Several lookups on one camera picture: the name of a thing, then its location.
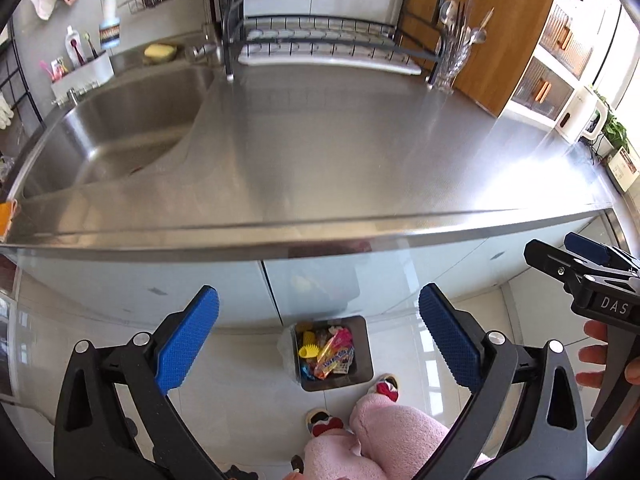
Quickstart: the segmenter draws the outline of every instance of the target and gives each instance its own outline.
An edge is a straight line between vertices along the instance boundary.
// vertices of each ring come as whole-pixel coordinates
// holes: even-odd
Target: kettle handle
[[[600,98],[596,98],[596,110],[599,111],[600,117],[598,118],[598,123],[592,132],[588,132],[587,130],[582,131],[582,136],[589,140],[596,140],[602,129],[604,128],[604,123],[607,121],[607,117],[609,117],[609,107],[604,104]]]

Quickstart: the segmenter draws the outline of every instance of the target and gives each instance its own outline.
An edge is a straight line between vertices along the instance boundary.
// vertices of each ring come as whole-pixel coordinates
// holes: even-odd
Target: pink cloth
[[[353,433],[329,430],[306,445],[306,480],[411,480],[449,431],[380,394],[356,403],[350,427]]]

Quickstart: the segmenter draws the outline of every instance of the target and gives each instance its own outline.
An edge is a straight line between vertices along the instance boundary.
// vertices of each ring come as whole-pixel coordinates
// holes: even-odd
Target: silver screw
[[[562,343],[559,341],[556,341],[555,339],[549,341],[549,348],[551,348],[552,351],[555,352],[556,354],[561,354],[562,350],[564,349],[564,347],[562,346]]]
[[[76,352],[79,354],[83,354],[89,349],[89,342],[86,339],[82,339],[82,341],[78,341],[75,346]]]
[[[489,332],[488,337],[489,341],[491,341],[494,345],[501,345],[506,341],[504,334],[502,334],[501,332]]]
[[[133,336],[133,344],[135,346],[144,346],[146,345],[151,336],[147,332],[138,332],[135,336]]]

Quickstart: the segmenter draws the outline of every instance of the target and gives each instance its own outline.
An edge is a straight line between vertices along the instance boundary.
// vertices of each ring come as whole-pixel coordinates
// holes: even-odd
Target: blue gripper pad
[[[456,382],[476,393],[482,384],[480,352],[434,283],[420,291],[418,310]]]
[[[187,307],[184,319],[158,353],[156,383],[163,395],[182,384],[218,319],[220,300],[215,288],[201,289],[193,301],[196,304]]]
[[[564,246],[568,251],[579,254],[594,264],[606,266],[609,263],[609,251],[606,246],[584,236],[567,233],[564,237]]]

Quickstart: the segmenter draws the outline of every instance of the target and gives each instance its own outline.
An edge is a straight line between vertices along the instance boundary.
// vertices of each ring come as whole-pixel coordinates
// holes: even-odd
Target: hand
[[[608,341],[607,325],[602,322],[595,321],[593,319],[588,320],[584,324],[584,333],[599,341],[603,341],[605,343]],[[580,351],[578,352],[578,359],[583,363],[605,365],[607,364],[607,345],[592,345],[580,348]],[[575,375],[575,380],[582,386],[599,388],[602,386],[603,377],[604,370],[601,372],[578,372]],[[640,385],[640,357],[634,359],[626,366],[625,378],[631,384]],[[640,407],[640,402],[638,402],[631,412],[625,417],[625,426],[631,422],[631,419],[636,414],[638,407]]]

